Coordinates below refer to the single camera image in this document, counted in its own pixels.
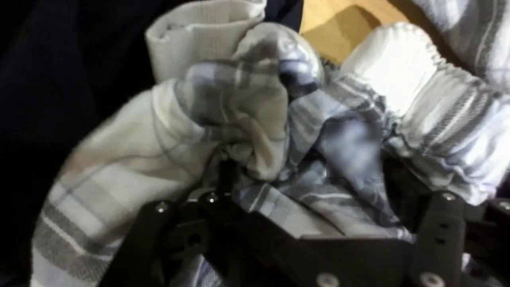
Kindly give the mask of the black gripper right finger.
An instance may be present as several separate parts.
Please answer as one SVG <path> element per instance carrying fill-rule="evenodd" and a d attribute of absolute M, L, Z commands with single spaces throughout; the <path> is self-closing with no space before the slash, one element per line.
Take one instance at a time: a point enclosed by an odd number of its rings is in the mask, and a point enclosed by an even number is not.
<path fill-rule="evenodd" d="M 507 197 L 480 205 L 434 191 L 402 160 L 383 160 L 391 205 L 416 235 L 408 280 L 413 287 L 510 287 Z"/>

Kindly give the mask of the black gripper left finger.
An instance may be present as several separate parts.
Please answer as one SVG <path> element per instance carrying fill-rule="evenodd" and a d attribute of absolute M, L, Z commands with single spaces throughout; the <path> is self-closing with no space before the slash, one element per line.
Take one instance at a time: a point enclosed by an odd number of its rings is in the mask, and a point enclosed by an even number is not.
<path fill-rule="evenodd" d="M 198 256 L 214 261 L 227 253 L 230 237 L 224 238 L 220 207 L 235 208 L 231 191 L 238 164 L 225 159 L 216 170 L 211 186 L 182 200 L 145 203 L 99 287 L 169 287 L 187 261 Z"/>

